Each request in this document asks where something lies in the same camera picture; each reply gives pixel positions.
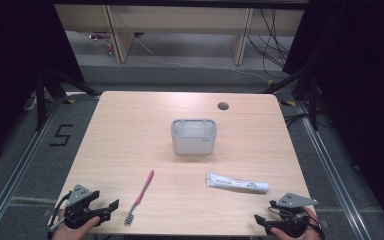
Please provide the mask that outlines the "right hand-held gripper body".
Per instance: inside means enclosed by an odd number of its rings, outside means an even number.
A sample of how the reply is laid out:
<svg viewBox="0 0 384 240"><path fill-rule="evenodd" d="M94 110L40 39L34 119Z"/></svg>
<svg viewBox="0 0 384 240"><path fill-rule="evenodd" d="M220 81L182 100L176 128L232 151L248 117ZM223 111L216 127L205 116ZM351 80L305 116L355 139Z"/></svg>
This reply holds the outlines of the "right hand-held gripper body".
<svg viewBox="0 0 384 240"><path fill-rule="evenodd" d="M280 200L275 201L284 209L284 215L279 216L281 218L280 225L276 228L294 238L303 234L309 223L309 217L303 207L317 205L318 201L293 193L286 193Z"/></svg>

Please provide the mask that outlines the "white toothpaste tube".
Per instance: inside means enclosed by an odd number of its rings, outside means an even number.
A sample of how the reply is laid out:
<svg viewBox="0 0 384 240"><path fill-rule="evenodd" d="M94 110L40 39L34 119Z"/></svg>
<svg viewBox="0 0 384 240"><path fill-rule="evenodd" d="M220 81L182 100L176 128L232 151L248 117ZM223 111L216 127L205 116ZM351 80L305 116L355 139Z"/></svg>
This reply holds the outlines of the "white toothpaste tube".
<svg viewBox="0 0 384 240"><path fill-rule="evenodd" d="M261 193L266 193L269 190L269 184L265 182L241 180L241 179L218 175L215 173L207 174L206 186L249 190L249 191L261 192Z"/></svg>

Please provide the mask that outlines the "dark curtain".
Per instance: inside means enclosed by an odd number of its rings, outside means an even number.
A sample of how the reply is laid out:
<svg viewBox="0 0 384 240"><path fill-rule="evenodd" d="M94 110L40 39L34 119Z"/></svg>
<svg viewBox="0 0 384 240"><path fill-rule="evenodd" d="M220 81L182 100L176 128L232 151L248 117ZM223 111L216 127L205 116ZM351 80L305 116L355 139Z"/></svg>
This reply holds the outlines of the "dark curtain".
<svg viewBox="0 0 384 240"><path fill-rule="evenodd" d="M384 0L348 0L318 86L384 210Z"/></svg>
<svg viewBox="0 0 384 240"><path fill-rule="evenodd" d="M0 142L47 69L83 80L53 2L0 0Z"/></svg>

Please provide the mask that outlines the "person's right hand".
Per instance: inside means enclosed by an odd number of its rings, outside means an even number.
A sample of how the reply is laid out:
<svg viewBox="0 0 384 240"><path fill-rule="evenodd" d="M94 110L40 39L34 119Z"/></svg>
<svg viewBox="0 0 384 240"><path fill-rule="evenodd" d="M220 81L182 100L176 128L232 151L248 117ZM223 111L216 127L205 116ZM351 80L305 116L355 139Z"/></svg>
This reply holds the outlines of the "person's right hand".
<svg viewBox="0 0 384 240"><path fill-rule="evenodd" d="M317 225L317 216L308 207L303 207L303 210L309 217L309 226L306 227L303 234L301 234L299 237L294 238L286 234L283 230L276 227L273 227L271 229L272 234L276 236L279 240L325 240L325 237L321 233L317 232L315 229L315 226Z"/></svg>

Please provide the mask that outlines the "aluminium floor rail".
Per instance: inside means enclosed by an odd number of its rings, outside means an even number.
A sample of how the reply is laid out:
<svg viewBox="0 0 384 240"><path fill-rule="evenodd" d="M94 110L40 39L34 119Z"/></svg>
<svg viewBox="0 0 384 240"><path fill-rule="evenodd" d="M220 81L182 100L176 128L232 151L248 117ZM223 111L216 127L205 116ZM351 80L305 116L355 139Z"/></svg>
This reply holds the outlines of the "aluminium floor rail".
<svg viewBox="0 0 384 240"><path fill-rule="evenodd" d="M347 187L342 181L336 166L319 134L315 129L316 123L312 123L309 117L303 120L305 129L310 137L310 140L315 147L317 155L323 165L323 168L328 176L332 188L338 198L338 201L344 211L344 214L353 230L357 240L372 240L362 215L356 207L356 204L349 194Z"/></svg>
<svg viewBox="0 0 384 240"><path fill-rule="evenodd" d="M53 120L61 104L61 99L54 100L50 104L45 114L45 120L43 124L38 130L34 132L29 144L27 145L27 148L23 152L23 155L21 156L15 169L11 173L3 190L0 192L0 220L2 219L14 192L18 189L21 180L23 179L26 171L28 170L28 167L32 162L33 156L35 155L41 142L43 141L44 136L46 135L49 129L51 121Z"/></svg>

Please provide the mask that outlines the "black metal stand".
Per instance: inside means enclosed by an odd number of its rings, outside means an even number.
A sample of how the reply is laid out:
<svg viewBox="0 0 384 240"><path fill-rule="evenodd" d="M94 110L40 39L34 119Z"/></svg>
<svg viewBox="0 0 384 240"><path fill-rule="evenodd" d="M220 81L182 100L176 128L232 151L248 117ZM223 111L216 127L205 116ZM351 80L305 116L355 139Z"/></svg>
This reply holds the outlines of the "black metal stand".
<svg viewBox="0 0 384 240"><path fill-rule="evenodd" d="M45 107L45 92L48 92L54 101L64 99L67 94L61 83L66 82L71 86L81 90L91 96L100 96L101 92L87 86L83 78L79 80L64 74L63 72L54 70L49 67L41 67L36 71L35 76L35 93L37 101L37 126L36 130L40 130L46 120L47 111Z"/></svg>
<svg viewBox="0 0 384 240"><path fill-rule="evenodd" d="M272 94L294 81L296 81L296 85L292 96L295 100L303 99L305 96L308 97L310 125L317 131L317 79L312 67L303 67L279 83L261 91L261 94Z"/></svg>

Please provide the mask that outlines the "light wooden shelf unit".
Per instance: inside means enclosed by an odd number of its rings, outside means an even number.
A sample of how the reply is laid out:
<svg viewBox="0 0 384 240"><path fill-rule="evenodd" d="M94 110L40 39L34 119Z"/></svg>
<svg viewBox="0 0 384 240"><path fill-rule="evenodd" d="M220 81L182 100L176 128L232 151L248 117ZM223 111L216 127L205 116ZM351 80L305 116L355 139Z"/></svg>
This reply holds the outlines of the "light wooden shelf unit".
<svg viewBox="0 0 384 240"><path fill-rule="evenodd" d="M301 10L257 8L157 7L57 4L59 19L67 31L107 32L119 63L126 61L133 35L147 32L222 34L231 37L233 61L240 65L250 35L267 35L269 21L277 36L294 36Z"/></svg>

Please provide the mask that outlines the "pink toothbrush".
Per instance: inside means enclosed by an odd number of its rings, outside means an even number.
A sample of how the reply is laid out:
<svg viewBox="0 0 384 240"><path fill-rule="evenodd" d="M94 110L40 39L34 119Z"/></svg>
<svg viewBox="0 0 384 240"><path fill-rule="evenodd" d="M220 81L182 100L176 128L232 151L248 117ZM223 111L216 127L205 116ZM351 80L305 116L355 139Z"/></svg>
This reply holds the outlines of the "pink toothbrush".
<svg viewBox="0 0 384 240"><path fill-rule="evenodd" d="M124 225L125 226L130 226L131 225L131 223L132 223L132 221L134 219L133 212L134 212L135 208L141 203L142 198L143 198L143 196L144 196L144 194L145 194L149 184L151 183L151 181L153 179L153 176L154 176L154 171L151 170L149 175L148 175L148 177L147 177L147 180L146 180L145 184L142 187L142 190L141 190L140 194L138 195L138 197L136 198L135 202L133 203L133 205L131 206L129 212L126 215L126 218L124 220Z"/></svg>

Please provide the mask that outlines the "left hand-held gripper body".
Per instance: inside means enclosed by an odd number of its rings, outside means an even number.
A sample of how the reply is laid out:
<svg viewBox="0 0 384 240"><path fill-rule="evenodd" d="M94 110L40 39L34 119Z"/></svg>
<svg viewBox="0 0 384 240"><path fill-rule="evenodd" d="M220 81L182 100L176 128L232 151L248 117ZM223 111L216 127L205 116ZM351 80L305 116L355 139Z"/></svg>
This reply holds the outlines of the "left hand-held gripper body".
<svg viewBox="0 0 384 240"><path fill-rule="evenodd" d="M80 184L76 184L66 205L64 214L66 226L71 229L79 229L94 218L96 213L89 208L89 205L99 195L99 190L91 191Z"/></svg>

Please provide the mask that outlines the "person's left hand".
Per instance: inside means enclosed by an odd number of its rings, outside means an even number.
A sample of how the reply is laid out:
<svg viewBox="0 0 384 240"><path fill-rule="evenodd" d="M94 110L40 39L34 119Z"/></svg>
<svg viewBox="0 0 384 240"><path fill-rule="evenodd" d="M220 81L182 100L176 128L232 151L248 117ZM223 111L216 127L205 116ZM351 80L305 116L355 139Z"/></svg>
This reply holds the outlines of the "person's left hand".
<svg viewBox="0 0 384 240"><path fill-rule="evenodd" d="M88 231L94 228L99 221L100 217L95 216L78 229L72 229L65 224L61 224L53 232L51 240L82 240Z"/></svg>

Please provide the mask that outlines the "grey plastic container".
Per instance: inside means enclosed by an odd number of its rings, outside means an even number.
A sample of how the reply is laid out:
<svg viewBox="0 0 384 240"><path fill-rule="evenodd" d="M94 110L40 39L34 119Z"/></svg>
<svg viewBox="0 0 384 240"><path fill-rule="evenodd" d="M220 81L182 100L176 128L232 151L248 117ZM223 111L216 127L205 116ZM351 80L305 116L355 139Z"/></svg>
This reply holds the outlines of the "grey plastic container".
<svg viewBox="0 0 384 240"><path fill-rule="evenodd" d="M217 136L217 124L211 119L177 119L171 124L171 135L176 154L211 154Z"/></svg>

